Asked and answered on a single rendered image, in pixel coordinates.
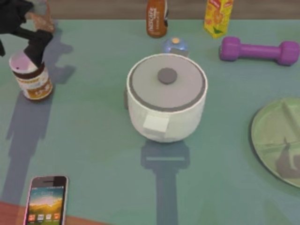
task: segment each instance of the dumbbell handle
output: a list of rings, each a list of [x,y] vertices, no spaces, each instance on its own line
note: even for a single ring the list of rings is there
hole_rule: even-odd
[[[276,46],[267,45],[240,45],[240,57],[278,59],[281,49]]]

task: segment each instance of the purple dumbbell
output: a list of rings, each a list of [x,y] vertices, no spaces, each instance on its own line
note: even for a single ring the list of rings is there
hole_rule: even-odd
[[[235,61],[238,58],[258,58],[276,60],[278,64],[290,66],[298,61],[300,45],[294,41],[284,41],[280,46],[241,44],[237,37],[225,37],[220,48],[220,59]]]

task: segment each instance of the blue bottle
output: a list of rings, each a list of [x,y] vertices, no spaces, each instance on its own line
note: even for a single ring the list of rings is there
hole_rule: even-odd
[[[163,53],[175,53],[188,56],[188,46],[182,39],[173,37],[164,42]]]

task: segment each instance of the table surface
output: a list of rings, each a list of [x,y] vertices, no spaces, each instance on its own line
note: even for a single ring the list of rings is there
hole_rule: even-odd
[[[244,43],[279,45],[299,41],[299,27],[300,21],[233,20],[228,35]],[[206,72],[209,89],[197,130],[183,142],[165,146],[135,131],[123,107],[123,91],[130,68],[174,36],[189,45],[190,58]],[[248,134],[257,110],[272,100],[300,95],[300,64],[223,62],[218,58],[221,40],[212,39],[199,20],[170,21],[161,39],[146,35],[144,21],[58,21],[45,54],[55,92],[35,104],[22,96],[8,65],[9,56],[26,42],[4,35],[2,204],[24,206],[34,176],[65,174],[70,179],[67,214],[90,224],[298,224],[300,190],[260,164]],[[174,158],[181,162],[172,163]]]

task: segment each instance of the phone home screen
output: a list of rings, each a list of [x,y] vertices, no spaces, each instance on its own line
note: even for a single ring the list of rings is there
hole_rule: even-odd
[[[60,225],[64,187],[33,187],[27,213],[27,225]]]

